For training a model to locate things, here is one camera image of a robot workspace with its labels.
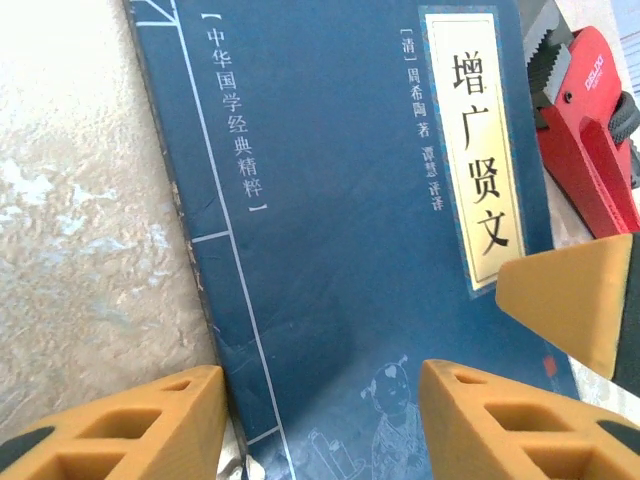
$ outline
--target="rectangular hole in clamp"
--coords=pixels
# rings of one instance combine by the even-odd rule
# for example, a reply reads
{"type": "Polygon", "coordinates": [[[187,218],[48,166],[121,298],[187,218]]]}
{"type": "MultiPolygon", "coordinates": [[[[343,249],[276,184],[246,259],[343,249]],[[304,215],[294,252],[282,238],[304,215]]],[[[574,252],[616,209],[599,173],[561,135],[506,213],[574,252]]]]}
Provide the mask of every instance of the rectangular hole in clamp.
{"type": "Polygon", "coordinates": [[[630,480],[598,448],[558,446],[525,448],[533,463],[554,480],[630,480]]]}
{"type": "Polygon", "coordinates": [[[96,420],[79,438],[140,438],[161,413],[155,408],[114,410],[96,420]]]}
{"type": "Polygon", "coordinates": [[[164,392],[181,392],[185,388],[191,385],[191,380],[182,380],[181,382],[174,383],[162,389],[164,392]]]}
{"type": "Polygon", "coordinates": [[[571,428],[551,410],[533,404],[488,404],[487,412],[512,432],[569,432],[571,428]]]}
{"type": "Polygon", "coordinates": [[[62,453],[46,462],[30,480],[104,480],[124,453],[62,453]]]}
{"type": "Polygon", "coordinates": [[[476,378],[466,372],[455,372],[454,375],[460,383],[466,383],[467,385],[485,385],[487,383],[485,380],[476,378]]]}

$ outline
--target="child figure illustration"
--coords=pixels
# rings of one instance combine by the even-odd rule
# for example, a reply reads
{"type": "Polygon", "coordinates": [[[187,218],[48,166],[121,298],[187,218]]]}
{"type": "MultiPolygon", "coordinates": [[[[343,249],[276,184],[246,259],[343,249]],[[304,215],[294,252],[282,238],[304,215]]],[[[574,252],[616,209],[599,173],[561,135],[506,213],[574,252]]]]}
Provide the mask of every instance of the child figure illustration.
{"type": "Polygon", "coordinates": [[[372,480],[414,480],[431,478],[427,445],[418,406],[411,403],[407,373],[402,364],[387,363],[371,385],[362,391],[371,395],[374,408],[382,414],[371,445],[372,480]]]}

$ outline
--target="cartoon illustration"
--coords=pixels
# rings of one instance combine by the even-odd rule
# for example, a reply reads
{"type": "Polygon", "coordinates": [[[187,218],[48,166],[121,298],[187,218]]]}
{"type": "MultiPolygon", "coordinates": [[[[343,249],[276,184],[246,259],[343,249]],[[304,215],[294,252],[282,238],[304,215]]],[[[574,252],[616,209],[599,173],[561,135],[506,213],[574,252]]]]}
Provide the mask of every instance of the cartoon illustration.
{"type": "Polygon", "coordinates": [[[371,385],[361,392],[371,395],[373,406],[382,414],[371,445],[372,480],[424,480],[431,478],[427,444],[418,406],[411,403],[407,373],[402,364],[387,363],[371,385]]]}
{"type": "Polygon", "coordinates": [[[339,440],[329,443],[326,437],[314,429],[309,434],[309,439],[313,444],[313,448],[318,452],[327,468],[333,473],[335,480],[356,480],[362,477],[362,473],[366,467],[363,459],[355,462],[351,460],[351,456],[344,444],[339,440]]]}

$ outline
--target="textured plaster wall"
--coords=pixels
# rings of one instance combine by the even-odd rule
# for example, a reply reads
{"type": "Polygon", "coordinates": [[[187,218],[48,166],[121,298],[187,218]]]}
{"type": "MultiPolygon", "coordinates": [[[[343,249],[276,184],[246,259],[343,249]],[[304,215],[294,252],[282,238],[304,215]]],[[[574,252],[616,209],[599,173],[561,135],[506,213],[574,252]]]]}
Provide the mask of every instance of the textured plaster wall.
{"type": "MultiPolygon", "coordinates": [[[[624,71],[608,2],[559,3],[624,71]]],[[[557,244],[587,239],[548,185],[557,244]]],[[[3,3],[0,342],[0,441],[213,361],[120,0],[3,3]]],[[[576,372],[586,401],[640,422],[637,398],[576,372]]]]}

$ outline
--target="book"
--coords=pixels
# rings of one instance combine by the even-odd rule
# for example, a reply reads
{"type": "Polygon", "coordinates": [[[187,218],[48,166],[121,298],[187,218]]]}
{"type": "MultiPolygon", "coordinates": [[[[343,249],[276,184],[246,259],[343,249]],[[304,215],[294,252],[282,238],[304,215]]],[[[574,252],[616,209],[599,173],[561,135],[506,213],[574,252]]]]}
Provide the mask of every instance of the book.
{"type": "Polygon", "coordinates": [[[566,355],[495,302],[500,265],[553,248],[515,2],[126,7],[267,478],[430,478],[426,359],[577,398],[566,355]]]}

